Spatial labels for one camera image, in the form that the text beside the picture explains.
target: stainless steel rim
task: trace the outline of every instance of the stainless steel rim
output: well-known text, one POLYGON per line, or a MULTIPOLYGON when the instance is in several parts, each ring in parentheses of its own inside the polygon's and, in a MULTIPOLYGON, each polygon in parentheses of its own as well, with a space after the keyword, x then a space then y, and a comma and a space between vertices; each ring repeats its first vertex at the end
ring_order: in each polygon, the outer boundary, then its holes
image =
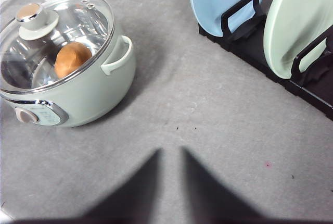
MULTIPOLYGON (((45 4, 45 3, 50 3, 56 0, 45 0, 44 2, 42 2, 41 4, 45 4)), ((86 61, 79 69, 77 69, 76 71, 74 71, 73 73, 69 74, 68 76, 57 80, 56 82, 52 83, 52 84, 46 84, 44 86, 35 88, 35 89, 29 89, 29 90, 24 90, 24 91, 9 91, 9 90, 4 90, 4 89, 0 89, 0 91, 6 92, 8 94, 15 94, 15 95, 19 95, 19 94, 34 94, 34 93, 38 93, 38 92, 43 92, 49 89, 53 89, 56 88, 66 82, 68 82, 69 80, 73 79, 74 77, 77 77, 78 75, 80 75, 81 73, 83 73, 87 68, 89 68, 100 56, 101 54, 104 52, 104 50, 108 47, 109 43, 111 42, 111 39, 113 37, 114 34, 114 28, 116 25, 116 19, 114 18, 114 14, 112 11, 112 8, 110 7, 110 5, 105 1, 105 0, 101 0, 103 1, 107 6, 108 9, 111 12, 112 18, 113 18, 113 25, 112 25, 112 29, 111 31, 108 32, 107 38, 104 41, 103 45, 100 47, 100 49, 97 51, 97 53, 95 55, 93 55, 88 61, 86 61)), ((15 18, 13 18, 6 26, 5 28, 15 20, 15 18)))

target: glass lid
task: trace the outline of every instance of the glass lid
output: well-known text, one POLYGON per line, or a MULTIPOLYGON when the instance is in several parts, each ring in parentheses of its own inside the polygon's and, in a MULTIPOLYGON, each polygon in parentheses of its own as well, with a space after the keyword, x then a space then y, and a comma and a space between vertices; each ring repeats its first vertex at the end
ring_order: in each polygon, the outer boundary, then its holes
POLYGON ((101 55, 113 30, 113 13, 104 0, 46 0, 22 7, 0 33, 1 90, 33 93, 72 79, 101 55), (64 72, 71 55, 81 63, 64 72))

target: pot handle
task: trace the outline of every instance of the pot handle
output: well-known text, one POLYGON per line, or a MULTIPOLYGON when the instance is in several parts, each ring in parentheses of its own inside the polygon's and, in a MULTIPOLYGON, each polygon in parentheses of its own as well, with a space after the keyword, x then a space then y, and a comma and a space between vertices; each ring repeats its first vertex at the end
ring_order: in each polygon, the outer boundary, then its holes
POLYGON ((101 69, 103 70, 103 72, 108 76, 110 75, 114 70, 120 68, 121 66, 123 66, 131 57, 132 57, 132 49, 133 49, 133 45, 132 45, 132 41, 130 38, 128 38, 127 36, 119 36, 116 42, 116 45, 113 49, 113 51, 111 52, 110 56, 106 59, 106 61, 100 66, 101 69), (121 45, 120 41, 122 41, 123 43, 125 43, 125 45, 128 46, 128 49, 126 51, 126 53, 117 61, 114 61, 112 63, 108 63, 111 60, 114 59, 114 55, 117 55, 119 51, 121 51, 121 45))

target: lid knob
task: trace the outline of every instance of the lid knob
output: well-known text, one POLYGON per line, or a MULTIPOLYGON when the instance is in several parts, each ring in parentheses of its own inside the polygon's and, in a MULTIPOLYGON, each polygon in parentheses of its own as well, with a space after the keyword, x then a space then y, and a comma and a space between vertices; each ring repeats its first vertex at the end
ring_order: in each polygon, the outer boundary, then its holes
POLYGON ((41 4, 27 4, 20 8, 16 20, 21 24, 19 35, 24 40, 36 40, 49 34, 58 24, 59 16, 53 10, 45 10, 41 4))
POLYGON ((16 20, 28 30, 38 30, 47 25, 47 13, 40 4, 27 4, 16 14, 16 20))

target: pot knob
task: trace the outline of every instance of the pot knob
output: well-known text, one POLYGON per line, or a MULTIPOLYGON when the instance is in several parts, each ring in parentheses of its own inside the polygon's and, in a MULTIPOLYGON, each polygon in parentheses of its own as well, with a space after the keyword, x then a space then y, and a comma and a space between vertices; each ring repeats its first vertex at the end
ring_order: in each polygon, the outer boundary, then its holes
POLYGON ((33 112, 26 110, 24 108, 15 108, 16 117, 20 122, 38 122, 38 117, 33 112))

